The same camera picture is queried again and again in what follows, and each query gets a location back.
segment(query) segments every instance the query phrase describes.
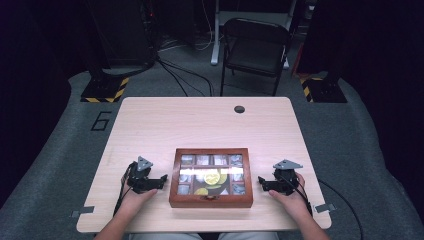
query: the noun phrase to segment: wooden box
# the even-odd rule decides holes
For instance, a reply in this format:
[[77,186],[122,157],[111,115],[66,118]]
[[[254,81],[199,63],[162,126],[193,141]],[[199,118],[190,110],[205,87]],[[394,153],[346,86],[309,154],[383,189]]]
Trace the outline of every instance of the wooden box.
[[173,208],[250,208],[247,148],[177,149],[169,203]]

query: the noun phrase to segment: table hole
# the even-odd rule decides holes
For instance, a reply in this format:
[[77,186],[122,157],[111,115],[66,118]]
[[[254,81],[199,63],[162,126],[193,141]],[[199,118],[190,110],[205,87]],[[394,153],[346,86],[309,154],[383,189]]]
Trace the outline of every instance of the table hole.
[[244,113],[244,111],[245,111],[246,109],[243,107],[243,106],[236,106],[235,108],[234,108],[234,111],[236,112],[236,113]]

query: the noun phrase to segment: yellow object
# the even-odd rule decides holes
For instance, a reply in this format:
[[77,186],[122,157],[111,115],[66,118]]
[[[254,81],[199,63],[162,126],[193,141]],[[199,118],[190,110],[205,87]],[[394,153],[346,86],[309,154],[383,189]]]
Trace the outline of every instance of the yellow object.
[[220,188],[221,185],[217,184],[217,185],[212,185],[212,186],[207,186],[207,189],[216,189],[216,188]]
[[199,188],[194,192],[194,195],[208,195],[208,190],[206,188]]
[[218,172],[214,173],[208,173],[205,175],[205,182],[209,185],[215,185],[219,182],[219,179],[221,178],[221,174]]
[[227,181],[227,176],[228,176],[228,174],[221,173],[220,174],[220,177],[219,177],[218,184],[223,184],[225,181]]

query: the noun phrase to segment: black chair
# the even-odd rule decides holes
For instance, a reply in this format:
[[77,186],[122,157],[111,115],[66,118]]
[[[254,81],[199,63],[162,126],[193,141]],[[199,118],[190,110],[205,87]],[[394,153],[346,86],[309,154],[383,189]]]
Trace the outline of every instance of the black chair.
[[277,93],[286,61],[290,35],[284,27],[260,21],[233,18],[224,24],[224,60],[221,93],[225,70],[234,70],[275,78],[272,96]]

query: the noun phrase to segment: cable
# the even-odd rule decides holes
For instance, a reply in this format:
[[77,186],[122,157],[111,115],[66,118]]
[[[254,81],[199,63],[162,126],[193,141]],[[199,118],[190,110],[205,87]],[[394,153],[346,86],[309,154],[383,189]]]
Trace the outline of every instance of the cable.
[[203,77],[202,75],[200,75],[200,74],[198,74],[198,73],[195,73],[195,72],[193,72],[193,71],[191,71],[191,70],[189,70],[189,69],[186,69],[186,68],[183,68],[183,67],[181,67],[181,66],[179,66],[179,65],[177,65],[177,64],[175,64],[175,63],[172,63],[172,62],[170,62],[170,61],[168,61],[168,60],[165,60],[165,59],[159,59],[158,61],[160,61],[160,63],[161,64],[165,64],[165,65],[167,65],[167,66],[169,66],[169,67],[172,67],[172,68],[175,68],[175,69],[177,69],[177,70],[180,70],[180,71],[183,71],[183,72],[186,72],[186,73],[189,73],[189,74],[192,74],[192,75],[194,75],[194,76],[197,76],[197,77],[199,77],[199,78],[202,78],[203,80],[205,80],[206,81],[206,83],[208,84],[208,86],[209,86],[209,95],[211,96],[211,97],[213,97],[214,96],[214,88],[213,88],[213,85],[212,85],[212,83],[211,83],[211,81],[209,81],[209,79],[207,79],[206,77]]
[[308,200],[308,196],[306,195],[305,189],[303,188],[302,184],[299,183],[299,186],[303,189],[304,193],[301,193],[299,191],[299,189],[297,189],[297,187],[295,187],[289,180],[287,180],[285,177],[283,177],[282,175],[279,176],[281,179],[283,179],[288,185],[290,185],[291,188],[293,188],[297,193],[299,193],[299,195],[303,198],[303,201],[305,202],[306,208],[308,209],[309,213],[312,216],[312,207],[311,207],[311,203]]
[[163,43],[162,43],[162,45],[160,46],[160,48],[162,49],[162,48],[165,48],[165,47],[167,47],[168,45],[170,45],[171,43],[175,43],[175,42],[178,42],[178,40],[176,40],[176,39],[171,39],[171,40],[167,40],[166,42],[164,41]]
[[175,76],[175,74],[168,69],[168,67],[160,60],[157,60],[157,62],[162,65],[162,67],[169,73],[171,74],[172,77],[174,77],[175,81],[178,83],[178,85],[180,86],[181,90],[183,90],[184,94],[186,97],[188,97],[187,92],[185,91],[184,87],[181,85],[180,81],[178,81],[178,78]]
[[128,189],[128,191],[125,192],[124,195],[122,195],[122,193],[124,192],[124,186],[125,186],[125,181],[128,178],[128,174],[130,172],[131,167],[134,165],[134,163],[131,163],[127,170],[125,171],[124,175],[121,178],[121,190],[119,191],[119,197],[118,197],[118,201],[116,202],[115,205],[115,210],[113,211],[113,216],[115,216],[116,212],[118,211],[118,209],[121,207],[121,203],[122,203],[122,199],[124,199],[125,195],[128,193],[128,191],[131,189]]
[[333,191],[334,191],[337,195],[339,195],[339,197],[340,197],[341,199],[343,199],[343,201],[347,204],[347,206],[349,206],[350,210],[351,210],[351,211],[352,211],[352,213],[353,213],[353,216],[355,216],[356,222],[358,223],[359,231],[360,231],[360,233],[361,233],[361,240],[363,240],[363,239],[364,239],[364,230],[363,230],[363,228],[362,228],[361,221],[359,221],[358,215],[356,214],[355,210],[353,209],[353,207],[352,207],[352,205],[349,203],[349,201],[348,201],[345,197],[343,197],[343,195],[342,195],[342,194],[340,194],[338,191],[336,191],[336,189],[334,189],[333,187],[331,187],[328,183],[324,182],[323,180],[321,180],[321,179],[319,179],[319,178],[318,178],[318,182],[320,182],[320,183],[324,184],[324,185],[325,185],[325,186],[327,186],[329,189],[333,190]]
[[210,33],[210,39],[209,39],[209,43],[206,45],[206,47],[204,47],[204,48],[196,48],[196,50],[199,50],[199,51],[202,51],[202,50],[205,50],[206,48],[208,48],[210,45],[211,45],[211,43],[212,43],[212,39],[213,39],[213,35],[212,35],[212,27],[211,27],[211,24],[210,24],[210,22],[209,22],[209,19],[208,19],[208,15],[207,15],[207,13],[206,13],[206,8],[205,8],[205,1],[204,0],[202,0],[202,6],[203,6],[203,12],[205,13],[205,18],[206,18],[206,21],[208,22],[208,27],[209,27],[209,33]]
[[132,189],[132,187],[128,188],[128,190],[124,193],[124,195],[122,196],[122,199],[124,199],[124,197],[127,195],[127,193]]
[[[164,62],[161,62],[161,60],[158,60],[158,62],[162,65],[162,64],[165,64],[165,65],[167,65],[166,63],[164,63]],[[169,73],[171,73],[171,74],[174,74],[176,77],[178,77],[178,78],[180,78],[181,79],[181,81],[183,81],[185,84],[187,84],[188,86],[190,86],[191,88],[193,88],[194,90],[196,90],[197,92],[199,92],[203,97],[205,96],[205,94],[203,94],[203,92],[202,91],[200,91],[199,89],[197,89],[197,88],[195,88],[193,85],[191,85],[190,83],[188,83],[186,80],[184,80],[184,78],[182,78],[180,75],[178,75],[177,73],[175,73],[174,71],[171,71],[169,68],[167,68],[166,67],[166,69],[165,70],[167,70]]]
[[[205,45],[205,44],[207,44],[209,46],[210,43],[213,43],[213,42],[214,41],[208,42],[208,43],[196,43],[195,45]],[[174,48],[180,48],[180,47],[188,47],[188,45],[187,44],[176,45],[176,46],[168,47],[168,48],[165,48],[165,49],[161,49],[158,52],[164,52],[164,51],[168,51],[168,50],[171,50],[171,49],[174,49]]]

